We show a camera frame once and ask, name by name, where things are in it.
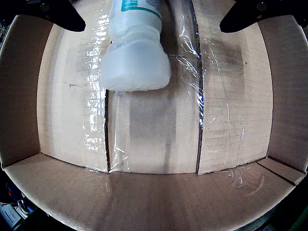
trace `teal label stripe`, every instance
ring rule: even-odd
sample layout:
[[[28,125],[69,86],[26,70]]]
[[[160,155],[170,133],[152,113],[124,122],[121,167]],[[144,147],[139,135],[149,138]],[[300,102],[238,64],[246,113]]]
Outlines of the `teal label stripe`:
[[[123,0],[121,11],[122,12],[129,11],[129,10],[147,11],[147,12],[151,12],[151,13],[155,14],[160,20],[162,20],[161,16],[158,13],[156,13],[155,11],[152,11],[150,9],[143,8],[143,7],[138,7],[137,4],[138,4],[137,0]]]

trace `plastic wrap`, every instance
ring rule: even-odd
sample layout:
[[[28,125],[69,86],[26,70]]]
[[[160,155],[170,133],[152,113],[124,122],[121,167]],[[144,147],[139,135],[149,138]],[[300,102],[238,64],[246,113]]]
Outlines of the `plastic wrap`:
[[[266,156],[272,118],[270,64],[258,24],[222,33],[232,1],[193,0],[204,81],[203,138],[198,173]]]
[[[250,196],[255,194],[263,187],[264,174],[250,170],[249,166],[238,166],[220,171],[221,174],[227,174],[231,178],[231,186],[241,188],[243,194]]]
[[[161,14],[171,80],[155,91],[109,92],[110,171],[196,171],[203,97],[193,6],[191,1],[161,1]]]
[[[161,44],[172,76],[167,87],[146,92],[100,86],[101,59],[111,43],[112,1],[76,2],[80,14],[87,15],[76,51],[76,79],[83,82],[70,76],[64,83],[73,96],[66,93],[66,105],[75,106],[82,94],[84,157],[60,159],[97,171],[202,174],[266,155],[272,89],[261,32],[255,24],[221,33],[220,18],[232,3],[206,2],[209,7],[196,0],[161,1]],[[76,55],[67,50],[68,57]],[[69,121],[72,110],[64,111]]]

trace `cardboard flap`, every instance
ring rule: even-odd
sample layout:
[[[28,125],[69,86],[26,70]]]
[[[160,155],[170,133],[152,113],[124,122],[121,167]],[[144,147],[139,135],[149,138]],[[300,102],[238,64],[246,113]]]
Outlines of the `cardboard flap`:
[[[41,152],[66,162],[107,171],[105,91],[99,84],[100,55],[111,1],[78,1],[83,32],[54,25],[38,79],[38,134]]]
[[[17,16],[0,53],[2,167],[39,153],[36,116],[39,66],[52,23]]]
[[[258,161],[258,164],[262,165],[266,169],[276,173],[278,176],[281,176],[283,179],[298,185],[299,182],[306,176],[305,173],[302,173],[294,168],[288,167],[282,163],[279,163],[271,158],[265,158]]]
[[[204,80],[199,174],[266,156],[272,119],[270,64],[257,24],[222,33],[230,0],[193,0]]]
[[[273,83],[268,155],[305,172],[308,165],[308,43],[293,16],[259,22]]]
[[[97,173],[38,154],[4,170],[52,217],[91,231],[234,230],[294,188],[257,163],[202,176]]]

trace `bottle label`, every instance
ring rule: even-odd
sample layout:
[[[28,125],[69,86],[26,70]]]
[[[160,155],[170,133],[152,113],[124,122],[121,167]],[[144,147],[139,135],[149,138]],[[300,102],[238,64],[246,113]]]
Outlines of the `bottle label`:
[[[159,0],[122,0],[121,11],[142,10],[155,14],[161,19]]]

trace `cardboard box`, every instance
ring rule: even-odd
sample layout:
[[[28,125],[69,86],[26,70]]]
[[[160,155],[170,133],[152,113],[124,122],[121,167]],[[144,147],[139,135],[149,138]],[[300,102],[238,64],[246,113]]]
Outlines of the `cardboard box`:
[[[308,43],[291,16],[222,34],[232,4],[164,1],[170,85],[107,98],[111,1],[76,2],[82,33],[16,17],[0,52],[4,171],[76,230],[234,230],[269,211],[306,175]]]

